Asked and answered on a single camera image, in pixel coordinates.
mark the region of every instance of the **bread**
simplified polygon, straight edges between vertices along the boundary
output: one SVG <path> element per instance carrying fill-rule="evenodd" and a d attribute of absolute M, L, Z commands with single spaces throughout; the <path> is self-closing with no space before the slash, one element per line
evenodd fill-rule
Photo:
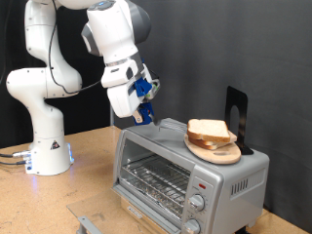
<path fill-rule="evenodd" d="M 232 134 L 232 132 L 228 131 L 228 133 L 230 135 L 230 143 L 234 143 L 235 141 L 237 141 L 237 137 L 234 134 Z M 216 145 L 216 142 L 213 142 L 213 141 L 203 140 L 203 139 L 196 139 L 196 140 L 198 140 L 202 144 Z"/>
<path fill-rule="evenodd" d="M 206 144 L 201 143 L 201 139 L 193 139 L 191 137 L 188 138 L 188 141 L 199 146 L 199 147 L 201 147 L 201 148 L 210 149 L 210 150 L 218 149 L 218 148 L 228 144 L 228 143 L 220 142 L 220 143 L 206 145 Z"/>
<path fill-rule="evenodd" d="M 187 135 L 192 139 L 212 142 L 230 142 L 230 135 L 224 121 L 191 119 L 187 124 Z"/>

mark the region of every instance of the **bread crust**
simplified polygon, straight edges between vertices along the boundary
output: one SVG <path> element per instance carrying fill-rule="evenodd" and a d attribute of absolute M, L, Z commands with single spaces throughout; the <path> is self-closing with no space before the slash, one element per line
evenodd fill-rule
<path fill-rule="evenodd" d="M 191 119 L 187 123 L 187 135 L 190 138 L 208 140 L 208 141 L 212 141 L 212 142 L 224 142 L 224 143 L 230 142 L 230 140 L 231 140 L 230 136 L 210 136 L 210 135 L 202 135 L 200 133 L 194 133 L 194 132 L 190 131 L 190 122 L 192 120 L 195 120 L 195 119 Z"/>

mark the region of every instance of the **black stand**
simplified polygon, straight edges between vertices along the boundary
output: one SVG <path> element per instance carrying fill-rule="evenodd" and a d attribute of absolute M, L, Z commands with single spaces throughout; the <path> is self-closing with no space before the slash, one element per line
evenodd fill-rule
<path fill-rule="evenodd" d="M 235 232 L 235 234 L 251 234 L 251 233 L 246 231 L 246 227 L 243 227 L 243 228 L 239 229 L 237 232 Z"/>
<path fill-rule="evenodd" d="M 237 106 L 240 115 L 240 124 L 236 144 L 240 147 L 242 155 L 252 155 L 254 154 L 254 152 L 244 144 L 246 121 L 247 121 L 248 98 L 246 94 L 229 86 L 227 87 L 226 105 L 225 105 L 225 123 L 228 129 L 230 129 L 231 110 L 234 105 Z"/>

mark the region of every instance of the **cable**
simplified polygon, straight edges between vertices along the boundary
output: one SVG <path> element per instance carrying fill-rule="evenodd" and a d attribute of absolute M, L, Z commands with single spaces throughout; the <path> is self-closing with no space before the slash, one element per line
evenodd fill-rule
<path fill-rule="evenodd" d="M 151 73 L 153 73 L 153 74 L 156 76 L 157 79 L 159 79 L 159 75 L 157 75 L 155 71 L 153 71 L 153 70 L 151 70 L 151 69 L 149 69 L 149 68 L 148 68 L 148 70 L 149 70 Z"/>
<path fill-rule="evenodd" d="M 68 95 L 74 95 L 74 94 L 77 94 L 77 93 L 79 93 L 79 92 L 83 92 L 83 91 L 89 90 L 90 88 L 92 88 L 92 87 L 98 85 L 98 84 L 100 83 L 100 80 L 97 81 L 96 83 L 94 83 L 94 84 L 91 85 L 91 86 L 88 86 L 88 87 L 86 87 L 86 88 L 83 88 L 83 89 L 81 89 L 81 90 L 79 90 L 79 91 L 74 91 L 74 92 L 68 92 L 67 89 L 66 89 L 63 85 L 59 84 L 59 83 L 56 81 L 55 76 L 53 75 L 52 67 L 51 67 L 51 48 L 52 48 L 53 37 L 54 37 L 54 35 L 55 35 L 56 29 L 57 29 L 57 25 L 58 25 L 58 16 L 57 16 L 57 14 L 58 14 L 58 9 L 57 9 L 55 0 L 52 0 L 52 1 L 53 1 L 53 5 L 55 6 L 55 11 L 56 11 L 56 23 L 55 23 L 55 27 L 54 27 L 53 32 L 52 32 L 52 37 L 51 37 L 50 46 L 49 46 L 49 68 L 50 68 L 50 72 L 51 72 L 52 79 L 53 79 L 53 81 L 56 83 L 56 85 L 62 87 L 63 90 L 64 90 Z"/>
<path fill-rule="evenodd" d="M 0 154 L 0 157 L 2 158 L 13 158 L 12 154 Z"/>
<path fill-rule="evenodd" d="M 4 23 L 4 37 L 3 37 L 4 61 L 3 61 L 3 71 L 2 71 L 1 78 L 0 78 L 0 86 L 1 86 L 1 83 L 4 79 L 4 76 L 6 75 L 6 69 L 7 69 L 7 31 L 8 31 L 8 23 L 9 23 L 9 16 L 10 16 L 10 12 L 11 12 L 12 3 L 13 3 L 13 0 L 11 0 L 9 2 L 8 14 L 7 14 L 5 23 Z"/>
<path fill-rule="evenodd" d="M 19 161 L 19 162 L 16 162 L 16 163 L 4 163 L 4 162 L 0 162 L 0 164 L 3 164 L 3 165 L 24 165 L 24 164 L 26 164 L 26 161 Z"/>

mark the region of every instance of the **wooden board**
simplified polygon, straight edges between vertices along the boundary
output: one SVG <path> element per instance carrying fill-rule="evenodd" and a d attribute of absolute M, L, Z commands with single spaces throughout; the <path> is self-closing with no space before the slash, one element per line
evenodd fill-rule
<path fill-rule="evenodd" d="M 235 143 L 229 143 L 216 150 L 209 150 L 191 143 L 188 140 L 188 135 L 184 136 L 184 142 L 193 154 L 214 164 L 233 164 L 241 158 L 241 150 Z"/>

